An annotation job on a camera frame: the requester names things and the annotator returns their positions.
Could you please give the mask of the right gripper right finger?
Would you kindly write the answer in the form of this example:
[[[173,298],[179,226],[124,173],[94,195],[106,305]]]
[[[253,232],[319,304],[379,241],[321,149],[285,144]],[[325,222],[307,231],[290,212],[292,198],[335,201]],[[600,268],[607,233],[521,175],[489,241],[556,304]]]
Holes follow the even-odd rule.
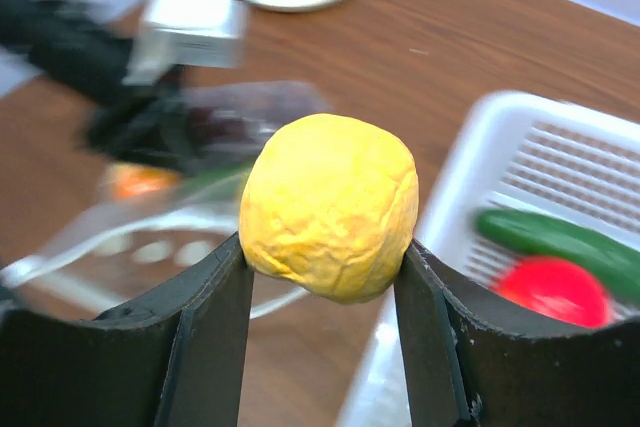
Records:
[[[638,318],[589,330],[544,317],[417,241],[394,295],[413,425],[638,425]]]

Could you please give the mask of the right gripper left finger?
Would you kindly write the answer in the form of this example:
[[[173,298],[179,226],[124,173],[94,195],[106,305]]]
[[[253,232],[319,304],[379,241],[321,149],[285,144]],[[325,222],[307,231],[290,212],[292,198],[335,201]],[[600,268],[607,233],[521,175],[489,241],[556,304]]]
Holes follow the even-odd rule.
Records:
[[[89,321],[1,292],[5,426],[237,423],[253,274],[239,241]]]

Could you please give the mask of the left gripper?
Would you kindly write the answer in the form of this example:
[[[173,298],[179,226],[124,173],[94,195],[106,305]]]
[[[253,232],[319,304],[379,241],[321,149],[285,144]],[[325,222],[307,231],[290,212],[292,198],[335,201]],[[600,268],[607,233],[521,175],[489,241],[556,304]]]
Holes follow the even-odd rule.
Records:
[[[152,85],[133,87],[117,104],[97,110],[85,130],[88,149],[114,160],[177,172],[199,170],[199,149],[182,89],[182,66]]]

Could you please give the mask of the orange fake fruit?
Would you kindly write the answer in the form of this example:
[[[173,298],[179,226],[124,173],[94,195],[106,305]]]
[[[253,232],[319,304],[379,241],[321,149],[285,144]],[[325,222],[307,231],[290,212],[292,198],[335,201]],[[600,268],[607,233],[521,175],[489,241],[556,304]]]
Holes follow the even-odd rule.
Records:
[[[114,199],[126,199],[148,192],[170,188],[181,180],[175,172],[135,164],[115,164],[107,175]]]

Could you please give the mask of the polka dot zip bag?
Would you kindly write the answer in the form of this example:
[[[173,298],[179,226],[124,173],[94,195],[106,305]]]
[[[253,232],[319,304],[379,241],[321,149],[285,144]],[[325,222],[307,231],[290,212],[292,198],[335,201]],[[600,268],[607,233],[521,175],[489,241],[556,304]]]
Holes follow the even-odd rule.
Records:
[[[1,271],[8,288],[33,287],[91,313],[125,303],[203,260],[237,229],[251,163],[281,126],[330,111],[309,83],[196,88],[187,105],[206,140],[209,172],[119,200],[126,169],[111,166],[101,201],[38,252]]]

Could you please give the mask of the red fake apple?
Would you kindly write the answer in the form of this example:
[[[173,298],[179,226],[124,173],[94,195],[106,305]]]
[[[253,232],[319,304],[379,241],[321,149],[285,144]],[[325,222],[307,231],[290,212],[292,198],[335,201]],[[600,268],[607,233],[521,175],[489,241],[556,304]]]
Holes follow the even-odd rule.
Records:
[[[586,328],[614,320],[609,293],[582,267],[549,256],[523,257],[491,284],[503,298],[538,314]]]

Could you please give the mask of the green fake cucumber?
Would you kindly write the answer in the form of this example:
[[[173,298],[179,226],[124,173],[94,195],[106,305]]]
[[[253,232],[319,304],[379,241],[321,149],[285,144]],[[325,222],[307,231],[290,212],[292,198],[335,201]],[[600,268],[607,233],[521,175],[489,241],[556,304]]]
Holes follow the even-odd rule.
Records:
[[[500,208],[478,211],[474,227],[483,238],[514,253],[577,264],[618,300],[639,302],[639,252],[601,233],[559,218]]]

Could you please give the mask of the yellow fake fruit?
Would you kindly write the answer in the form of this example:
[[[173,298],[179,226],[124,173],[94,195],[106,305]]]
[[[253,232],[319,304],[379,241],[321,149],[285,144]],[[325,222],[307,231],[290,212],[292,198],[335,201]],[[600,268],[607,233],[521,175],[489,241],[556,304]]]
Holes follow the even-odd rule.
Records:
[[[392,133],[320,113],[277,130],[239,210],[247,264],[326,299],[370,301],[393,283],[419,210],[414,157]]]

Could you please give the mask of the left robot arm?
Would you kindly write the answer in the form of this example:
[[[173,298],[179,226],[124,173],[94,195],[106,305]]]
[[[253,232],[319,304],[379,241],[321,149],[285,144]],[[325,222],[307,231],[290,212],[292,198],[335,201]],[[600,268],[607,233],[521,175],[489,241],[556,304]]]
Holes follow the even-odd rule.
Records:
[[[97,105],[88,148],[187,175],[201,169],[182,68],[170,55],[148,57],[150,78],[136,79],[133,39],[104,29],[75,0],[1,0],[1,45]]]

